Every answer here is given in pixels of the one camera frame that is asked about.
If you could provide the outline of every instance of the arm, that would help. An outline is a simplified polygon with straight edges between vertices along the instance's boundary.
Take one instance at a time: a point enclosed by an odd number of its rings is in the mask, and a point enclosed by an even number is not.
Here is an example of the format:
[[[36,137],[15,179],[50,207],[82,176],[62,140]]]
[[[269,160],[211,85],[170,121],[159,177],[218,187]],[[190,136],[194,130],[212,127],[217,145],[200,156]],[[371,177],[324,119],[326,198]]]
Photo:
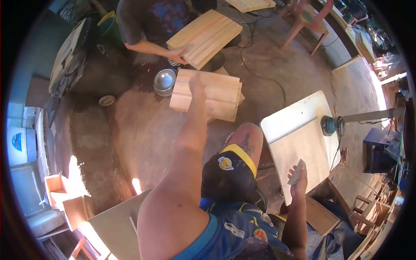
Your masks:
[[[184,61],[181,58],[181,54],[186,50],[185,47],[181,47],[175,50],[167,50],[157,44],[148,42],[145,39],[141,39],[138,43],[134,45],[130,45],[128,43],[124,43],[124,45],[126,46],[127,49],[135,51],[135,52],[156,54],[156,55],[171,59],[177,63],[188,64],[186,61]]]
[[[299,171],[299,178],[294,185],[290,187],[292,195],[292,204],[289,206],[287,220],[283,228],[282,242],[287,245],[293,255],[300,260],[307,260],[306,246],[308,243],[308,231],[306,227],[306,202],[305,191],[307,186],[306,167]]]
[[[209,215],[199,208],[206,95],[198,74],[189,82],[189,88],[192,101],[173,149],[170,168],[139,211],[137,233],[144,260],[178,255],[202,234],[209,222]]]

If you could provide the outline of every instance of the hand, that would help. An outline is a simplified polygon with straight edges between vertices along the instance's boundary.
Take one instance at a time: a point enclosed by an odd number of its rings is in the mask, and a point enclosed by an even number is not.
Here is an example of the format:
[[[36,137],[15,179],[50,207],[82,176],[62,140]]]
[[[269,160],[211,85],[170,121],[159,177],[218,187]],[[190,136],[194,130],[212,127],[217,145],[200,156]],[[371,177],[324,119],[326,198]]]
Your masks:
[[[191,78],[189,81],[189,90],[192,93],[192,98],[202,97],[204,100],[207,98],[205,94],[205,85],[201,82],[201,75],[197,73],[195,78]]]
[[[290,174],[287,175],[290,178],[293,174],[293,170],[289,169]],[[290,195],[292,197],[305,196],[306,186],[308,185],[308,172],[306,171],[306,166],[300,168],[299,178],[296,183],[290,187]]]
[[[168,54],[166,55],[166,58],[173,60],[174,62],[180,63],[180,64],[188,64],[186,61],[184,61],[181,58],[181,54],[186,50],[185,47],[180,47],[175,50],[169,50]]]

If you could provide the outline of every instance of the shirt logo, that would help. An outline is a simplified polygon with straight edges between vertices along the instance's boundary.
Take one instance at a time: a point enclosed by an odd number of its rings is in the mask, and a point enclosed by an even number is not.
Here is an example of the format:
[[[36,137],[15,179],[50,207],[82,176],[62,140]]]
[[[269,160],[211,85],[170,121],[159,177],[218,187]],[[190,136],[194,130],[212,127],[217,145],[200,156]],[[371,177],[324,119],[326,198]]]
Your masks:
[[[227,157],[220,157],[218,158],[218,162],[220,163],[220,168],[225,170],[225,171],[230,171],[230,170],[234,170],[232,164],[231,164],[231,160]]]
[[[262,240],[262,241],[264,241],[264,242],[267,242],[267,235],[266,235],[266,232],[264,232],[264,230],[263,230],[263,229],[261,229],[261,228],[256,229],[256,230],[254,231],[254,236],[255,236],[255,237],[257,237],[257,239],[260,239],[260,240]]]
[[[226,230],[231,231],[231,233],[233,233],[233,235],[235,235],[236,237],[244,239],[244,231],[236,228],[234,224],[225,222],[224,227]]]

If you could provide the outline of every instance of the sunlight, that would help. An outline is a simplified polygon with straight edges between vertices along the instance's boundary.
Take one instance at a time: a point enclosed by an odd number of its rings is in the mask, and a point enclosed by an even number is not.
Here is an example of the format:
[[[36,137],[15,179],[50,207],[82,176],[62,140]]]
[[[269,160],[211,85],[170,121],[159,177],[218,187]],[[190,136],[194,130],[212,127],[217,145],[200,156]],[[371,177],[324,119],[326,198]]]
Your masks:
[[[82,175],[81,175],[82,164],[84,163],[80,163],[78,165],[77,158],[74,155],[71,156],[71,160],[69,161],[68,179],[71,185],[71,192],[73,192],[74,195],[76,194],[77,196],[82,196],[82,195],[89,196],[88,191],[85,188],[84,182],[82,181]]]
[[[381,82],[379,81],[379,78],[377,77],[376,73],[374,73],[374,71],[370,71],[370,76],[373,81],[374,90],[376,91],[377,102],[379,104],[379,110],[380,111],[387,110],[386,100],[384,98],[383,89],[381,87]],[[384,128],[387,127],[389,123],[390,123],[390,120],[381,122]]]
[[[137,195],[141,194],[141,187],[140,187],[140,181],[137,178],[134,178],[131,183],[133,183],[133,187],[136,190]]]
[[[89,222],[82,223],[78,229],[81,233],[87,238],[87,240],[91,243],[91,245],[100,253],[100,254],[107,254],[110,250],[106,247],[103,241],[100,239],[98,234],[95,232],[94,228],[91,226]],[[111,254],[108,257],[109,260],[117,260],[117,258]]]

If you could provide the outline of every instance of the shorts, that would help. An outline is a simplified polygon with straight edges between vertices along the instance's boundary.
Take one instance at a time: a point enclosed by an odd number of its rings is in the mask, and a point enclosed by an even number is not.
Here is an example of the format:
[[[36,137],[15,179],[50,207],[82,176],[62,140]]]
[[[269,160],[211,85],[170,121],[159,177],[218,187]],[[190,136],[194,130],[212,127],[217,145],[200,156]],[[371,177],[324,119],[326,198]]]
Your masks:
[[[212,201],[256,204],[257,169],[246,152],[231,144],[214,155],[202,169],[201,197]]]

